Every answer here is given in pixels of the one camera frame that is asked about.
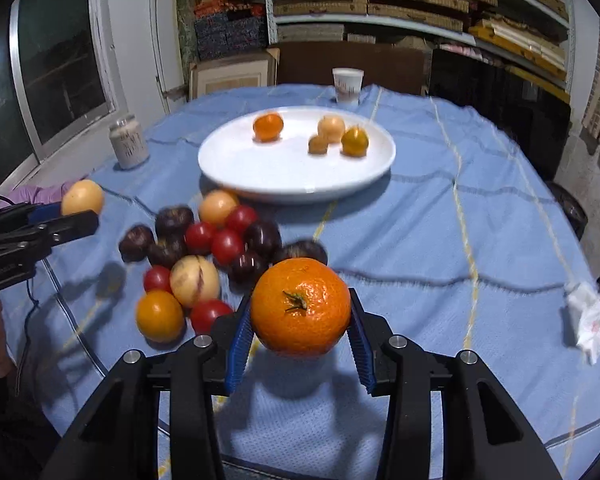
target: red tomato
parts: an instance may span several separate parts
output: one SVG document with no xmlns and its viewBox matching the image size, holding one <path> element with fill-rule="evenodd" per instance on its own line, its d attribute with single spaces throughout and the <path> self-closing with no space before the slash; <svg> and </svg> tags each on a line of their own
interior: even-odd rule
<svg viewBox="0 0 600 480">
<path fill-rule="evenodd" d="M 211 242 L 211 252 L 220 265 L 227 266 L 244 252 L 244 242 L 237 232 L 222 229 Z"/>
<path fill-rule="evenodd" d="M 191 224 L 184 233 L 186 243 L 191 254 L 206 256 L 211 252 L 211 242 L 216 235 L 216 228 L 209 222 L 198 222 Z"/>
<path fill-rule="evenodd" d="M 244 230 L 253 224 L 257 219 L 258 213 L 256 213 L 253 207 L 249 207 L 248 205 L 239 205 L 229 213 L 229 216 L 224 221 L 224 225 L 229 229 L 233 229 L 241 236 Z"/>
<path fill-rule="evenodd" d="M 232 314 L 234 310 L 220 300 L 206 300 L 195 304 L 189 314 L 191 327 L 196 335 L 208 334 L 214 321 L 225 314 Z"/>
<path fill-rule="evenodd" d="M 154 265 L 145 272 L 144 278 L 142 279 L 144 291 L 163 290 L 164 292 L 171 294 L 170 275 L 171 271 L 167 269 L 167 267 Z"/>
</svg>

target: jar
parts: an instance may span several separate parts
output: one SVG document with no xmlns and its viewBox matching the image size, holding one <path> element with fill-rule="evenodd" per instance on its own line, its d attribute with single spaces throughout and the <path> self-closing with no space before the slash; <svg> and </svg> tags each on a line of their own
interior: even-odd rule
<svg viewBox="0 0 600 480">
<path fill-rule="evenodd" d="M 142 128 L 136 116 L 129 114 L 109 127 L 109 139 L 123 170 L 130 170 L 149 157 Z"/>
</svg>

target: plate rim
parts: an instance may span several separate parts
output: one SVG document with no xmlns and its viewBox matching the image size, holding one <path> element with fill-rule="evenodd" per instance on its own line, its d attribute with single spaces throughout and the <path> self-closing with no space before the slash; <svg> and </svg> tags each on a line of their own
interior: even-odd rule
<svg viewBox="0 0 600 480">
<path fill-rule="evenodd" d="M 341 113 L 341 114 L 346 114 L 349 116 L 357 116 L 363 120 L 366 121 L 367 124 L 371 123 L 373 124 L 379 131 L 380 133 L 384 134 L 390 141 L 390 145 L 392 147 L 392 152 L 391 152 L 391 156 L 389 157 L 388 161 L 383 164 L 381 166 L 381 170 L 373 172 L 371 174 L 371 176 L 366 176 L 365 178 L 360 178 L 358 180 L 353 180 L 351 182 L 348 182 L 346 184 L 340 184 L 339 186 L 329 186 L 329 187 L 315 187 L 312 190 L 292 190 L 292 191 L 281 191 L 281 190 L 277 190 L 277 189 L 266 189 L 266 188 L 254 188 L 254 187 L 235 187 L 233 184 L 229 184 L 225 181 L 222 180 L 218 180 L 215 178 L 212 178 L 203 168 L 203 165 L 200 161 L 200 155 L 202 153 L 202 148 L 204 147 L 204 145 L 208 142 L 208 140 L 213 136 L 213 134 L 215 134 L 220 128 L 224 128 L 226 127 L 228 124 L 231 124 L 235 121 L 241 120 L 242 118 L 246 117 L 246 116 L 250 116 L 253 114 L 257 114 L 259 112 L 263 112 L 263 111 L 267 111 L 267 112 L 283 112 L 283 111 L 287 111 L 287 110 L 293 110 L 296 108 L 304 108 L 304 109 L 310 109 L 310 110 L 320 110 L 320 111 L 325 111 L 325 112 L 330 112 L 331 114 L 335 114 L 335 113 Z M 200 144 L 200 147 L 198 149 L 198 167 L 200 168 L 200 171 L 211 181 L 215 182 L 216 184 L 218 184 L 221 187 L 226 187 L 227 189 L 236 189 L 240 192 L 245 192 L 245 193 L 252 193 L 252 194 L 262 194 L 262 195 L 270 195 L 270 196 L 299 196 L 299 195 L 311 195 L 311 194 L 320 194 L 320 193 L 329 193 L 329 192 L 339 192 L 342 190 L 346 190 L 349 188 L 353 188 L 356 186 L 360 186 L 361 184 L 366 184 L 367 182 L 369 184 L 371 184 L 372 182 L 374 182 L 375 180 L 377 180 L 378 178 L 382 177 L 387 171 L 389 171 L 391 169 L 391 165 L 394 163 L 395 160 L 395 152 L 396 152 L 396 146 L 395 146 L 395 141 L 394 138 L 392 136 L 392 134 L 390 134 L 384 127 L 382 127 L 380 124 L 376 123 L 375 120 L 372 120 L 371 118 L 367 118 L 364 117 L 360 114 L 354 113 L 354 112 L 350 112 L 349 110 L 340 110 L 339 108 L 328 108 L 328 107 L 323 107 L 323 106 L 310 106 L 310 105 L 298 105 L 298 106 L 281 106 L 281 107 L 274 107 L 274 108 L 262 108 L 261 110 L 256 110 L 253 112 L 249 112 L 248 114 L 243 114 L 240 115 L 234 119 L 232 119 L 231 121 L 227 121 L 223 124 L 221 124 L 220 126 L 218 126 L 217 128 L 215 128 L 211 133 L 208 134 L 208 136 L 205 137 L 205 140 L 202 141 L 202 144 Z"/>
</svg>

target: table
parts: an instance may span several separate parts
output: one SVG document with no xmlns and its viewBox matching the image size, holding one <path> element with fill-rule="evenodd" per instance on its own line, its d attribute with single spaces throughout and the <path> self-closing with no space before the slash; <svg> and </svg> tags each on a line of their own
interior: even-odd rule
<svg viewBox="0 0 600 480">
<path fill-rule="evenodd" d="M 117 243 L 126 229 L 151 224 L 163 206 L 196 208 L 213 187 L 197 165 L 200 143 L 213 129 L 289 105 L 338 106 L 330 87 L 218 92 L 148 128 L 151 156 L 143 165 L 122 171 L 108 160 L 90 176 L 106 190 L 98 233 L 55 248 L 33 286 L 41 304 L 31 318 L 24 377 L 60 432 L 127 349 L 165 350 L 152 348 L 135 326 L 148 264 L 122 263 Z M 600 451 L 600 359 L 586 364 L 565 325 L 564 284 L 594 280 L 560 206 L 515 143 L 471 108 L 369 86 L 352 111 L 394 136 L 391 171 L 339 202 L 256 205 L 260 215 L 279 222 L 287 242 L 319 237 L 330 266 L 395 332 L 427 351 L 475 349 L 563 476 L 576 480 Z M 222 299 L 239 301 L 224 275 Z M 3 291 L 2 300 L 10 348 L 19 356 L 30 306 L 24 284 Z M 188 328 L 185 338 L 191 336 Z M 218 403 L 221 452 L 237 464 L 228 475 L 372 479 L 387 405 L 358 383 L 346 338 L 316 362 L 259 348 L 238 391 Z M 167 402 L 160 418 L 168 422 Z M 158 439 L 160 473 L 168 478 L 164 431 Z M 268 473 L 250 477 L 245 466 Z M 435 394 L 430 476 L 442 476 Z"/>
</svg>

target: jar lid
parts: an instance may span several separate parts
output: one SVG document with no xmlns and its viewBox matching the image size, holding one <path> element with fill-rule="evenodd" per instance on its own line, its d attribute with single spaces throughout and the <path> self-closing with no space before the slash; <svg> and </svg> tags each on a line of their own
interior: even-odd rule
<svg viewBox="0 0 600 480">
<path fill-rule="evenodd" d="M 115 123 L 113 123 L 109 127 L 109 130 L 110 131 L 117 130 L 118 128 L 121 128 L 122 126 L 125 126 L 126 124 L 129 124 L 135 118 L 136 118 L 136 116 L 133 115 L 133 114 L 126 115 L 122 119 L 118 119 Z"/>
</svg>

